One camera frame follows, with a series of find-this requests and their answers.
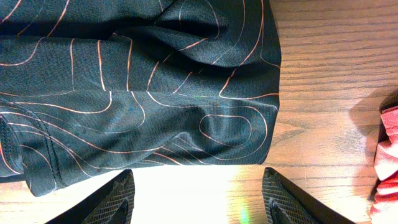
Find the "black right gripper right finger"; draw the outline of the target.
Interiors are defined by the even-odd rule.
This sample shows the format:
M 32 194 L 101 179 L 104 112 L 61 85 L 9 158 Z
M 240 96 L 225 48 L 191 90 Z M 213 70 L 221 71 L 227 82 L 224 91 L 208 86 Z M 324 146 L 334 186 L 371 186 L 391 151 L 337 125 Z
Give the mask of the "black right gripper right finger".
M 271 224 L 353 224 L 271 167 L 264 171 L 262 196 Z

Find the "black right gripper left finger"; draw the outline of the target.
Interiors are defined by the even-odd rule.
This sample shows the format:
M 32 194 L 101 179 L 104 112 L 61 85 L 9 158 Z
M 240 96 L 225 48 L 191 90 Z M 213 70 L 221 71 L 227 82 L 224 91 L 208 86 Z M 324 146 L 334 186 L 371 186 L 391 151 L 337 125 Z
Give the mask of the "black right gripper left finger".
M 124 170 L 46 224 L 130 224 L 134 195 L 133 173 L 131 170 Z

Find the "black printed jersey shirt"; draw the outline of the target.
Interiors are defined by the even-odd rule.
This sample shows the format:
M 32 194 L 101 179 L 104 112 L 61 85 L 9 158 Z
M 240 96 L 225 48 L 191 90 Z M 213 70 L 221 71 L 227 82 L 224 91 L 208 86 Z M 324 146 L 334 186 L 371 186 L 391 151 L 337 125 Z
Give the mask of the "black printed jersey shirt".
M 262 164 L 280 63 L 267 0 L 1 0 L 1 176 Z

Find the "red shirt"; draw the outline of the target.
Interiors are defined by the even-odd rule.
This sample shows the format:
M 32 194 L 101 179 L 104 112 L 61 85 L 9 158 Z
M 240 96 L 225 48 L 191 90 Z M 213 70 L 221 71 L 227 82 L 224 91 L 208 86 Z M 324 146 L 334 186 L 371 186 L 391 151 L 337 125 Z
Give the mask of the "red shirt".
M 377 145 L 374 168 L 381 181 L 371 207 L 373 223 L 397 224 L 397 107 L 381 114 L 388 139 Z

